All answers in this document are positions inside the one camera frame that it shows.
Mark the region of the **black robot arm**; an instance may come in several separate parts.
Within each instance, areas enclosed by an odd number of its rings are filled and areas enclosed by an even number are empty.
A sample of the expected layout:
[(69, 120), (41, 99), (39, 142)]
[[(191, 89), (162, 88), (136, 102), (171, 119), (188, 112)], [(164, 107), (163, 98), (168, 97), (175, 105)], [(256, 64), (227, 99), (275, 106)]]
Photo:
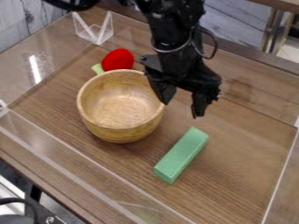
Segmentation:
[(219, 99), (222, 84), (220, 76), (204, 64), (212, 58), (202, 43), (202, 37), (212, 34), (200, 26), (204, 0), (128, 1), (143, 13), (151, 29), (155, 53), (143, 56), (140, 62), (156, 97), (167, 104), (179, 88), (191, 92), (191, 113), (200, 117)]

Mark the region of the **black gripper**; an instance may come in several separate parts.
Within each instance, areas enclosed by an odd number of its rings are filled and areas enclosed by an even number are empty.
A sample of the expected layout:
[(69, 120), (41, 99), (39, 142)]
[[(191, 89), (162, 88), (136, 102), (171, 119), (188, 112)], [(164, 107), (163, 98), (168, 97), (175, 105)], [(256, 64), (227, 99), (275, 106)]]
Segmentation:
[(204, 64), (194, 46), (147, 54), (140, 62), (159, 101), (167, 105), (182, 88), (191, 92), (192, 118), (204, 116), (207, 107), (219, 99), (222, 78)]

